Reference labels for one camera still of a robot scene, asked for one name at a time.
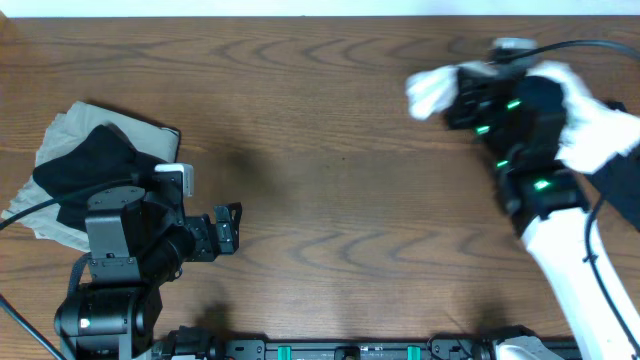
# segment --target wooden table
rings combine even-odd
[[[413,121],[410,74],[482,58],[496,37],[615,39],[631,17],[39,19],[0,43],[0,203],[27,181],[58,112],[83,100],[177,127],[196,169],[189,213],[242,201],[235,256],[187,264],[162,287],[160,336],[427,338],[525,324],[569,328],[543,274],[493,201],[472,134]],[[640,112],[640,71],[603,49],[571,62],[594,94]],[[587,186],[591,198],[595,192]],[[609,206],[600,227],[640,303],[640,246]],[[49,339],[79,252],[0,233],[0,291]],[[0,314],[0,358],[48,358]]]

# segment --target black cloth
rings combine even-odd
[[[161,162],[138,152],[113,130],[99,125],[73,151],[36,167],[33,180],[55,198],[89,186],[127,179],[132,174],[149,177]],[[86,232],[84,219],[90,197],[91,194],[60,203],[56,220]]]
[[[617,155],[587,179],[640,231],[640,146],[628,156]]]

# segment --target black cable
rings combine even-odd
[[[27,332],[31,334],[31,336],[38,340],[40,344],[42,344],[42,346],[44,346],[44,348],[47,349],[51,353],[51,355],[53,355],[54,358],[56,358],[57,360],[66,360],[64,356],[62,356],[62,354],[58,351],[58,349],[56,349],[56,347],[53,346],[53,344],[51,344],[49,340],[44,337],[44,335],[39,333],[38,330],[31,326],[27,319],[22,317],[22,315],[20,315],[20,313],[16,309],[14,309],[11,304],[9,304],[7,299],[5,299],[2,294],[0,294],[0,306],[2,306],[4,311],[6,311],[7,314],[9,314],[9,316],[13,318],[13,320],[15,320],[18,324],[20,324],[20,326],[27,330]]]
[[[90,186],[90,187],[87,187],[87,188],[84,188],[84,189],[81,189],[81,190],[78,190],[78,191],[74,191],[72,193],[61,195],[61,196],[58,196],[58,197],[53,198],[51,200],[47,200],[45,202],[41,202],[40,204],[34,205],[34,206],[32,206],[32,207],[30,207],[30,208],[28,208],[26,210],[23,210],[23,211],[15,214],[15,215],[13,215],[12,217],[8,218],[7,220],[3,221],[2,223],[0,223],[0,231],[3,230],[4,228],[6,228],[7,226],[13,224],[14,222],[22,219],[23,217],[25,217],[25,216],[27,216],[27,215],[29,215],[31,213],[34,213],[34,212],[36,212],[38,210],[42,210],[42,209],[46,208],[47,206],[51,206],[53,204],[58,204],[58,203],[60,203],[62,201],[73,199],[73,198],[78,197],[78,196],[86,195],[87,193],[91,193],[91,192],[97,193],[99,191],[110,189],[112,187],[121,186],[121,185],[127,185],[127,184],[130,184],[131,182],[132,182],[131,179],[120,179],[120,180],[109,181],[109,182],[106,182],[106,183],[103,183],[103,184]]]
[[[593,271],[593,276],[596,278],[596,282],[600,287],[600,291],[602,291],[602,295],[604,295],[607,304],[609,304],[613,315],[616,317],[616,320],[618,320],[618,323],[620,324],[622,331],[624,331],[625,335],[627,336],[629,343],[631,343],[631,346],[633,346],[633,349],[636,352],[635,358],[638,358],[638,356],[640,356],[640,345],[638,345],[638,342],[633,337],[629,326],[627,326],[627,324],[624,322],[624,319],[622,318],[622,315],[620,315],[618,308],[613,303],[613,299],[611,299],[611,295],[605,287],[604,282],[602,281],[602,277],[600,276],[600,272],[596,267],[596,260],[598,259],[598,256],[593,253],[593,248],[591,247],[591,226],[593,225],[593,222],[596,219],[596,215],[598,214],[598,211],[600,211],[604,200],[605,196],[600,195],[600,199],[598,199],[598,202],[596,202],[596,205],[593,207],[593,211],[591,211],[591,214],[589,214],[589,216],[587,217],[587,224],[584,230],[584,246],[587,250],[587,257],[585,257],[583,261],[589,262],[589,264],[591,264],[591,270]]]
[[[628,57],[630,57],[632,59],[640,61],[640,52],[636,51],[635,49],[633,49],[632,47],[629,47],[627,45],[624,45],[624,44],[621,44],[621,43],[617,43],[615,41],[609,41],[609,40],[571,40],[571,41],[563,41],[563,42],[559,42],[557,44],[551,44],[551,45],[543,46],[543,47],[540,47],[540,48],[537,48],[537,49],[521,52],[521,53],[518,53],[518,54],[499,56],[499,57],[496,57],[494,61],[498,62],[498,63],[509,62],[509,61],[516,60],[516,59],[521,59],[521,58],[524,58],[524,57],[527,57],[527,56],[540,54],[540,53],[543,53],[545,51],[563,49],[563,48],[574,47],[574,46],[606,47],[606,48],[609,48],[609,49],[616,50],[616,51],[618,51],[618,52],[620,52],[620,53],[622,53],[624,55],[627,55]]]
[[[13,224],[14,222],[22,219],[23,217],[32,214],[38,210],[44,209],[47,206],[51,206],[53,204],[58,204],[62,201],[66,201],[69,199],[73,199],[75,197],[78,196],[82,196],[82,195],[86,195],[89,193],[97,193],[99,191],[103,191],[103,190],[107,190],[116,186],[121,186],[121,185],[127,185],[130,184],[133,180],[132,179],[120,179],[120,180],[114,180],[114,181],[109,181],[103,184],[99,184],[99,185],[95,185],[95,186],[90,186],[78,191],[74,191],[72,193],[69,194],[65,194],[62,196],[58,196],[56,198],[53,198],[51,200],[47,200],[45,202],[42,202],[38,205],[34,205],[26,210],[23,210],[15,215],[13,215],[12,217],[8,218],[7,220],[3,221],[2,223],[0,223],[0,231],[3,230],[4,228],[6,228],[7,226]],[[85,264],[86,264],[86,256],[81,257],[80,259],[84,259],[85,260]],[[74,283],[72,283],[73,279],[70,280],[69,283],[69,291],[75,290],[77,288],[77,284],[75,284],[74,287]],[[4,309],[4,311],[7,312],[7,314],[9,314],[9,316],[11,316],[13,318],[13,320],[15,320],[18,324],[20,324],[20,326],[22,326],[29,334],[31,334],[31,336],[33,336],[36,340],[38,340],[38,342],[40,342],[40,344],[42,344],[42,346],[44,346],[45,349],[47,349],[51,355],[53,355],[54,358],[58,359],[58,360],[65,360],[64,356],[62,356],[62,354],[49,342],[49,340],[47,340],[40,332],[38,332],[38,330],[36,330],[28,321],[27,319],[25,319],[24,317],[22,317],[22,315],[20,315],[20,313],[13,308],[13,306],[11,306],[11,304],[9,304],[9,302],[4,298],[4,296],[2,296],[2,294],[0,294],[0,306],[2,306],[2,308]]]

